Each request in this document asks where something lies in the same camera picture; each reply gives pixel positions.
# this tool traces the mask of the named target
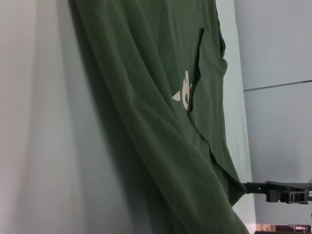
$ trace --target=green fabric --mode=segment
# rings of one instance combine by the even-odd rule
[[[215,1],[76,2],[115,105],[176,220],[175,232],[248,233],[232,210],[245,189],[226,146],[227,63]]]

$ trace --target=t-shirt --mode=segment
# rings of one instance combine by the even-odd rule
[[[248,233],[232,210],[245,188],[225,139],[227,63],[215,0],[76,2],[174,232]]]

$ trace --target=white graphic print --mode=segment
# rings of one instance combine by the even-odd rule
[[[184,105],[184,108],[187,110],[189,108],[189,100],[190,100],[190,88],[192,87],[192,84],[189,85],[189,73],[188,71],[185,71],[185,78],[183,80],[183,87],[182,87],[182,102]],[[181,92],[177,92],[175,95],[173,95],[173,100],[180,101],[181,100]]]

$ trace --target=green t-shirt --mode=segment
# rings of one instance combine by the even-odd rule
[[[248,233],[232,210],[245,188],[225,139],[227,63],[215,0],[76,2],[175,233]]]

